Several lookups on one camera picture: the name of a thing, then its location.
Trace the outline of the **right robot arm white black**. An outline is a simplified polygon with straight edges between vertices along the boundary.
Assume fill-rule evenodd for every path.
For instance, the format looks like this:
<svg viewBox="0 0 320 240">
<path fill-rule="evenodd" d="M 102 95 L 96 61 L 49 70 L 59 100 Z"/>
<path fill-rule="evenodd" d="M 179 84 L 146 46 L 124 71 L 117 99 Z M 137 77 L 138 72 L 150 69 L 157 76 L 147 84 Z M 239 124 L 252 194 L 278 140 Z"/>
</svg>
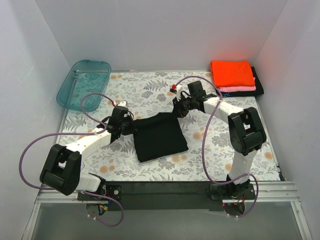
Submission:
<svg viewBox="0 0 320 240">
<path fill-rule="evenodd" d="M 200 80 L 189 83 L 187 87 L 188 92 L 183 91 L 179 83 L 170 87 L 170 92 L 175 94 L 173 113 L 184 118 L 189 111 L 198 110 L 208 114 L 210 119 L 218 118 L 228 124 L 230 143 L 234 149 L 231 170 L 222 182 L 209 177 L 209 192 L 212 198 L 237 199 L 251 187 L 253 160 L 267 140 L 258 111 L 254 107 L 241 108 L 224 102 L 219 91 L 208 94 Z"/>
</svg>

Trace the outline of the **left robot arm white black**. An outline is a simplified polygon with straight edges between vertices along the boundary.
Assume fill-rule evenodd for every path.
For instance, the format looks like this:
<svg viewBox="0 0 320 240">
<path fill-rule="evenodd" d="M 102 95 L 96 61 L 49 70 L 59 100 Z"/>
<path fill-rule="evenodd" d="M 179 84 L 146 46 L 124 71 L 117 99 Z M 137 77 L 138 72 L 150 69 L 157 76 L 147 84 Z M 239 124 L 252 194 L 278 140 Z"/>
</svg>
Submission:
<svg viewBox="0 0 320 240">
<path fill-rule="evenodd" d="M 106 196 L 103 178 L 81 171 L 82 161 L 99 149 L 110 145 L 121 135 L 133 133 L 133 117 L 121 104 L 87 135 L 65 146 L 51 147 L 39 180 L 42 184 L 68 196 L 75 191 L 87 191 L 95 200 Z"/>
</svg>

